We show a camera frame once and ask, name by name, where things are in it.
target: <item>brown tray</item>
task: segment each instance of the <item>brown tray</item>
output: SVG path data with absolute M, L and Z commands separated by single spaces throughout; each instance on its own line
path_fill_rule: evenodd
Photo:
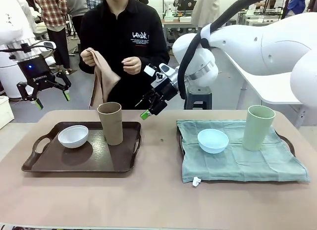
M 83 125 L 89 129 L 88 141 L 81 147 L 69 149 L 57 139 L 60 131 Z M 40 137 L 33 145 L 30 157 L 22 166 L 24 172 L 88 172 L 126 173 L 133 169 L 141 146 L 141 124 L 122 122 L 123 143 L 108 146 L 100 122 L 62 122 Z M 37 152 L 39 143 L 48 138 L 43 152 Z

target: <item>towel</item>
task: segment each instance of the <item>towel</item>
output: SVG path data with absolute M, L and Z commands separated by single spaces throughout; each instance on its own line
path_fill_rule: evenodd
M 98 51 L 92 48 L 88 48 L 87 51 L 93 55 L 96 63 L 94 88 L 89 107 L 97 109 L 99 105 L 107 102 L 111 90 L 120 81 L 120 77 L 112 71 L 107 61 Z
M 192 182 L 194 177 L 205 181 L 310 182 L 306 167 L 292 155 L 273 127 L 259 151 L 246 150 L 242 146 L 245 125 L 245 120 L 178 120 L 185 151 L 183 182 Z M 204 129 L 217 129 L 227 134 L 228 147 L 219 154 L 204 152 L 197 139 Z

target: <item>light blue bowl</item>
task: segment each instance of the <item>light blue bowl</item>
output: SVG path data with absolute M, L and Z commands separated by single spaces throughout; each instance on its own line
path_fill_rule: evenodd
M 198 142 L 203 151 L 216 154 L 226 149 L 229 138 L 220 130 L 207 129 L 199 132 Z

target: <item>light blue towel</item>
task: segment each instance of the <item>light blue towel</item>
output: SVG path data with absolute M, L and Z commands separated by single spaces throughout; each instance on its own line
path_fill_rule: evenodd
M 311 181 L 306 167 L 292 155 L 273 127 L 261 150 L 248 151 L 243 148 L 245 124 L 244 120 L 178 120 L 185 150 L 183 182 L 192 182 L 194 177 L 205 181 Z M 223 131 L 229 137 L 229 146 L 219 154 L 204 152 L 197 140 L 198 133 L 204 129 Z

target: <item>tray handle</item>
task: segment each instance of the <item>tray handle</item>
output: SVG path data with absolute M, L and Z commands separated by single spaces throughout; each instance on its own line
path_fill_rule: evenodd
M 288 138 L 282 136 L 282 135 L 279 135 L 277 132 L 276 132 L 277 136 L 279 136 L 279 138 L 281 140 L 283 140 L 284 142 L 286 142 L 286 144 L 289 146 L 289 149 L 291 151 L 291 153 L 293 154 L 294 157 L 296 157 L 295 155 L 295 148 L 294 148 L 294 145 L 292 144 L 292 142 L 290 140 L 288 140 Z
M 142 143 L 142 137 L 141 135 L 138 135 L 137 139 L 135 140 L 135 144 L 138 142 L 138 146 L 137 148 L 134 150 L 133 155 L 136 156 L 139 152 L 139 149 L 141 147 L 141 143 Z
M 40 156 L 42 155 L 41 153 L 38 153 L 36 151 L 39 143 L 48 138 L 50 140 L 50 142 L 52 141 L 52 139 L 50 138 L 49 136 L 50 134 L 47 134 L 47 135 L 44 135 L 42 137 L 40 137 L 38 140 L 36 140 L 36 142 L 33 144 L 33 147 L 32 147 L 32 153 L 31 155 L 29 156 L 29 158 L 25 161 L 25 163 L 23 164 L 22 166 L 22 170 L 23 171 L 30 171 L 33 167 L 33 165 L 38 161 L 38 159 L 40 158 Z

